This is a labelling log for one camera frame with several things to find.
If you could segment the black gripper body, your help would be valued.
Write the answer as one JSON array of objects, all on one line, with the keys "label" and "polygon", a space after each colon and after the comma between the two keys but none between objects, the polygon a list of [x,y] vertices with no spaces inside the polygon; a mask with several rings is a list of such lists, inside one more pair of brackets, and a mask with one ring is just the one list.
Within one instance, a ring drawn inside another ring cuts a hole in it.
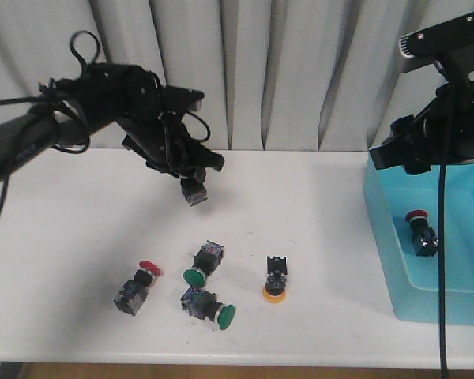
[{"label": "black gripper body", "polygon": [[433,166],[474,163],[474,80],[454,53],[435,55],[434,65],[446,83],[420,113],[395,120],[382,142],[402,142],[408,150],[403,167],[410,175]]},{"label": "black gripper body", "polygon": [[118,123],[146,154],[166,162],[180,178],[199,177],[193,166],[192,138],[182,119],[185,114],[165,108],[158,76],[136,65],[92,63],[77,79],[61,79],[61,109],[75,115],[75,137],[64,137],[62,146],[83,144],[112,122]]}]

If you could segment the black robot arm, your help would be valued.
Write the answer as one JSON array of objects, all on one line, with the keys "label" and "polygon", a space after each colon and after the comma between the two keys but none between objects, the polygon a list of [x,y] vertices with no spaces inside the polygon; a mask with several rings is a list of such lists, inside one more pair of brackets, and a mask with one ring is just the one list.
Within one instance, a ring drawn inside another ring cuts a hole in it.
[{"label": "black robot arm", "polygon": [[221,171],[224,158],[190,136],[182,119],[192,115],[203,92],[162,85],[135,65],[91,63],[78,79],[52,81],[29,97],[28,112],[0,125],[0,215],[12,173],[49,148],[67,154],[88,150],[91,136],[113,122],[122,145],[148,168],[180,181],[190,205],[206,199],[206,168]]}]

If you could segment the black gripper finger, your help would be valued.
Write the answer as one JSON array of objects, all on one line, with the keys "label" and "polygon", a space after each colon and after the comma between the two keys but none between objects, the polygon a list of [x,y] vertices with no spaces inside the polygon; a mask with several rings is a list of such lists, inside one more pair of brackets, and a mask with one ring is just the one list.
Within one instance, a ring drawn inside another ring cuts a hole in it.
[{"label": "black gripper finger", "polygon": [[174,178],[179,178],[179,175],[176,174],[166,162],[158,162],[151,157],[149,157],[146,154],[146,151],[144,151],[132,138],[130,135],[126,135],[122,141],[122,146],[128,150],[128,151],[133,151],[136,154],[138,154],[146,164],[147,168],[153,169],[155,171],[158,171],[162,174],[169,174],[170,176]]},{"label": "black gripper finger", "polygon": [[202,144],[196,144],[193,147],[193,166],[196,168],[207,168],[210,167],[215,171],[221,172],[224,167],[224,157],[211,151]]},{"label": "black gripper finger", "polygon": [[404,166],[408,162],[408,150],[404,143],[392,141],[369,150],[376,170]]}]

